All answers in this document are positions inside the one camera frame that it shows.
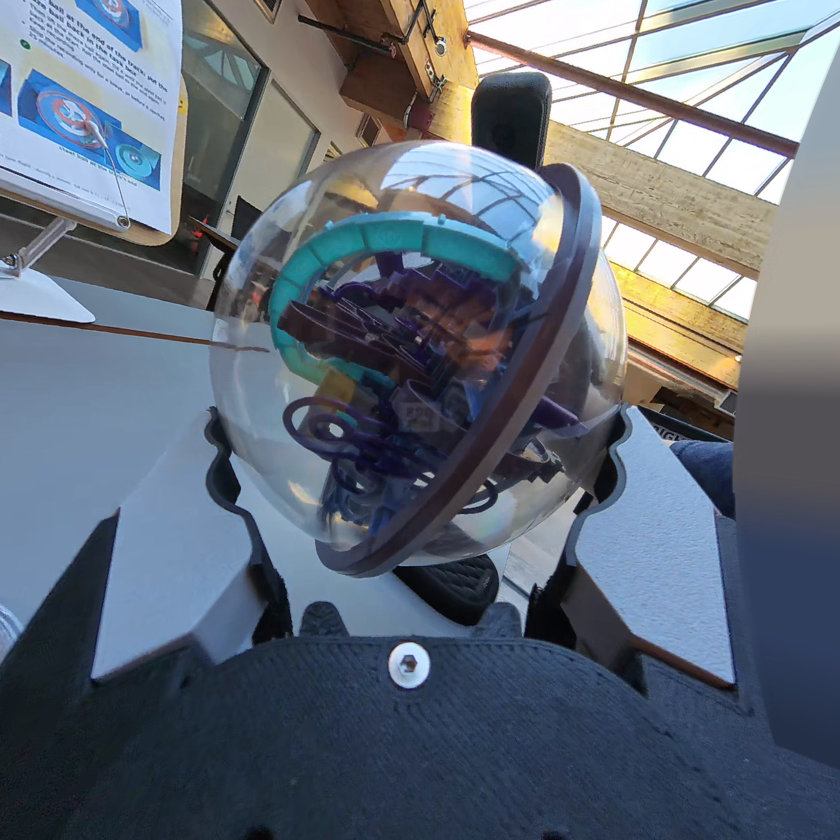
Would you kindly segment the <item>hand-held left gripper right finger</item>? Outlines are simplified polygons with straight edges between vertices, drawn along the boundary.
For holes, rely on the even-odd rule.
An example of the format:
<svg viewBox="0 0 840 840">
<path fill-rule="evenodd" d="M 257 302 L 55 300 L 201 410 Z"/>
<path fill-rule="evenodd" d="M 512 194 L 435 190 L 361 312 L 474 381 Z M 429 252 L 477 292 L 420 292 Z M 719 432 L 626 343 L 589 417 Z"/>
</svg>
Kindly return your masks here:
<svg viewBox="0 0 840 840">
<path fill-rule="evenodd" d="M 717 511 L 639 408 L 624 406 L 560 561 L 532 590 L 525 636 L 619 676 L 647 656 L 736 685 Z"/>
</svg>

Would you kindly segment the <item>instruction sheet on stand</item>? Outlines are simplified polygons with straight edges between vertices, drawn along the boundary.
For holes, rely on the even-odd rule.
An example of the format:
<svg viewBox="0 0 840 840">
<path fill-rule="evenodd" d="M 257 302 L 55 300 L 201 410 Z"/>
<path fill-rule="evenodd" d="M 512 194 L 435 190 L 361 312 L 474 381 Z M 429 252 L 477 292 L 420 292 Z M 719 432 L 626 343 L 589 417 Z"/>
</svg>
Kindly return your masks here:
<svg viewBox="0 0 840 840">
<path fill-rule="evenodd" d="M 3 317 L 20 316 L 40 322 L 57 321 L 86 326 L 95 316 L 50 276 L 35 269 L 35 263 L 62 237 L 81 225 L 131 243 L 161 246 L 172 235 L 139 222 L 130 222 L 126 212 L 83 201 L 50 185 L 2 169 L 2 196 L 52 214 L 52 221 L 18 252 L 2 256 L 1 310 Z"/>
</svg>

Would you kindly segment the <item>printed instruction sheet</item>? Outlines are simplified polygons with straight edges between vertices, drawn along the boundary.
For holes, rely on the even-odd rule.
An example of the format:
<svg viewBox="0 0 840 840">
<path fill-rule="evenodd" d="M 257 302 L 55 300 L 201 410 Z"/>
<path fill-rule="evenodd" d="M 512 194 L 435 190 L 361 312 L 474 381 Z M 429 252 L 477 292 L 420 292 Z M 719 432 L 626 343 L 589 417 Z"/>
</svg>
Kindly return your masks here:
<svg viewBox="0 0 840 840">
<path fill-rule="evenodd" d="M 2 2 L 2 192 L 129 242 L 168 242 L 182 38 L 178 1 Z"/>
</svg>

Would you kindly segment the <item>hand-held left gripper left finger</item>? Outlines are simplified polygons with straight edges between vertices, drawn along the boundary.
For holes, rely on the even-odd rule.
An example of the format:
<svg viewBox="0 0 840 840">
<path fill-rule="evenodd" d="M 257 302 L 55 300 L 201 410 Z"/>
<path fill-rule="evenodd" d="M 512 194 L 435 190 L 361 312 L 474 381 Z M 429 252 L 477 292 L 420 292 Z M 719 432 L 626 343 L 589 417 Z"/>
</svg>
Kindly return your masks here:
<svg viewBox="0 0 840 840">
<path fill-rule="evenodd" d="M 210 407 L 121 505 L 92 679 L 182 648 L 218 664 L 292 635 L 286 585 L 238 503 L 231 454 Z"/>
</svg>

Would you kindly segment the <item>person's right forearm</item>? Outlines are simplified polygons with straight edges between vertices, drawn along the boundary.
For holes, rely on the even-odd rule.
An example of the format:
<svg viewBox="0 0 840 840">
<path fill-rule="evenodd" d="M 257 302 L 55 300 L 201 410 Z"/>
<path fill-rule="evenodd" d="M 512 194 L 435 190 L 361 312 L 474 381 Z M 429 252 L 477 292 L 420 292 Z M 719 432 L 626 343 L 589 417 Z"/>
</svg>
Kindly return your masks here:
<svg viewBox="0 0 840 840">
<path fill-rule="evenodd" d="M 667 444 L 720 514 L 734 520 L 736 504 L 732 485 L 733 443 L 677 440 L 668 441 Z"/>
</svg>

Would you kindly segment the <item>clear plastic maze ball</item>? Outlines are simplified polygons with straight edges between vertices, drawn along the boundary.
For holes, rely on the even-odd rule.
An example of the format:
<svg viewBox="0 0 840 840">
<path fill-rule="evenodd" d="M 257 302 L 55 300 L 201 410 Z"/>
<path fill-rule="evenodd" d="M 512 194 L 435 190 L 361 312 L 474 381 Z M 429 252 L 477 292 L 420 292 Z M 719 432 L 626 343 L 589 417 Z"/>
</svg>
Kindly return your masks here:
<svg viewBox="0 0 840 840">
<path fill-rule="evenodd" d="M 572 165 L 375 146 L 259 217 L 215 307 L 215 406 L 321 563 L 462 560 L 594 487 L 627 328 L 602 208 Z"/>
</svg>

